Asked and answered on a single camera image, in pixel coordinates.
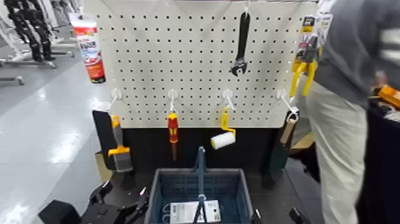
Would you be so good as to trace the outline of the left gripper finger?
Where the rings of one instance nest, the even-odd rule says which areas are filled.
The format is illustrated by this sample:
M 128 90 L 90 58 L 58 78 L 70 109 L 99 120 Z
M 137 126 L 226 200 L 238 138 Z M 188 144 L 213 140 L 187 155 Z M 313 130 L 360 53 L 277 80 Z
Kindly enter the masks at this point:
M 92 191 L 89 196 L 89 204 L 104 204 L 105 203 L 105 196 L 111 192 L 113 189 L 113 185 L 110 181 L 105 181 L 100 186 Z
M 139 193 L 139 199 L 137 201 L 136 205 L 136 210 L 135 210 L 135 215 L 140 216 L 142 214 L 146 213 L 146 210 L 148 208 L 148 198 L 149 195 L 146 191 L 147 187 L 144 187 L 141 192 Z

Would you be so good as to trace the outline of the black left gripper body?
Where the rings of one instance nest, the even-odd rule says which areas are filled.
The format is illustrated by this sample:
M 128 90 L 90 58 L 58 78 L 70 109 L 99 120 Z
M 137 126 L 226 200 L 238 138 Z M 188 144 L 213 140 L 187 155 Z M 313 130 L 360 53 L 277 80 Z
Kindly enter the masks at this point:
M 138 202 L 117 207 L 106 203 L 89 203 L 81 216 L 81 224 L 123 224 L 137 211 Z

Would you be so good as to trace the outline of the bystander hand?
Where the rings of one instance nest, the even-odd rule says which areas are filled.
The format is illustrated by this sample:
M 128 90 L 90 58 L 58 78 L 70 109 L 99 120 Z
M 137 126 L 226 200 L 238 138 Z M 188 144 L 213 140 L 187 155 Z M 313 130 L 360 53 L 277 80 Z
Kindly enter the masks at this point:
M 388 77 L 384 71 L 377 71 L 375 77 L 377 88 L 382 88 L 389 84 Z

